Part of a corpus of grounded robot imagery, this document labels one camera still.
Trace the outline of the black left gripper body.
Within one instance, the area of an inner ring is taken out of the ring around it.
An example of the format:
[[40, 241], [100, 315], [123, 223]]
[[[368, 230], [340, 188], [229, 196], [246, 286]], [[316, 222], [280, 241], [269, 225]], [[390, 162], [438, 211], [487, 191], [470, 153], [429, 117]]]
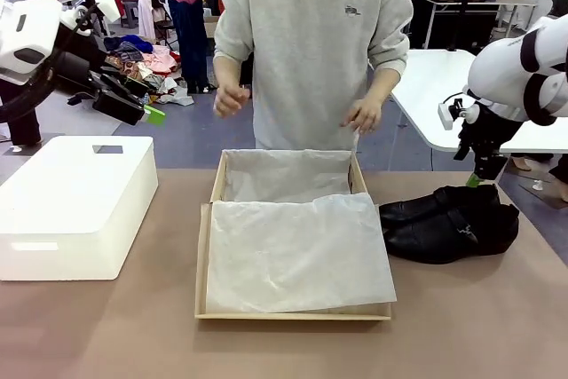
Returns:
[[64, 52], [55, 67], [54, 88], [67, 95], [82, 93], [98, 96], [110, 92], [111, 88], [102, 81], [105, 61], [90, 63], [70, 52]]

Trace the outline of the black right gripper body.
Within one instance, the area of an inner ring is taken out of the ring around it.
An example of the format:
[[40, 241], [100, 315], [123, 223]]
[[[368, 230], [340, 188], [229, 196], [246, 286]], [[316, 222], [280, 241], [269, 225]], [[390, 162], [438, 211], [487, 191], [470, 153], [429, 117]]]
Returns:
[[473, 122], [464, 120], [458, 138], [469, 140], [470, 150], [475, 154], [498, 153], [501, 146], [510, 141], [523, 124], [503, 118], [479, 103], [475, 103], [470, 109], [476, 114], [476, 118]]

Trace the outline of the person's left hand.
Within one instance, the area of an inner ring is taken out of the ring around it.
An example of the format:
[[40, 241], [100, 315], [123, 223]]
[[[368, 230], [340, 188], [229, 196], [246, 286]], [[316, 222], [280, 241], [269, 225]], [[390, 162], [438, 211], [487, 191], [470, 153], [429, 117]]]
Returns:
[[366, 96], [358, 99], [350, 108], [341, 126], [349, 127], [359, 135], [373, 131], [378, 125], [382, 115], [383, 103], [381, 100]]

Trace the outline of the person's right hand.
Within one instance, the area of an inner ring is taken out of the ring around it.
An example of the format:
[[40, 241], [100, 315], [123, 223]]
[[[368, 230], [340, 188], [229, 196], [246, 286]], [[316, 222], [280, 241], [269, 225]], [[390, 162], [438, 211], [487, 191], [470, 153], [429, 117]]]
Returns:
[[244, 108], [250, 99], [250, 90], [247, 87], [220, 84], [214, 100], [213, 111], [220, 118], [227, 118], [237, 114]]

